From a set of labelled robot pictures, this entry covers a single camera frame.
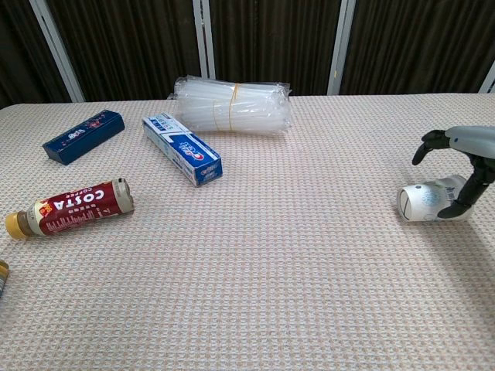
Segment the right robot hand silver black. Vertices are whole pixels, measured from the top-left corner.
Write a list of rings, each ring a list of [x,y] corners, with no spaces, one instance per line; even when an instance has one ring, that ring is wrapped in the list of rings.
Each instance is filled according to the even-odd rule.
[[[418,165],[433,150],[451,148],[469,157],[473,174],[451,205],[440,210],[438,217],[453,219],[463,215],[494,183],[494,127],[455,126],[446,131],[432,130],[422,137],[411,163]]]

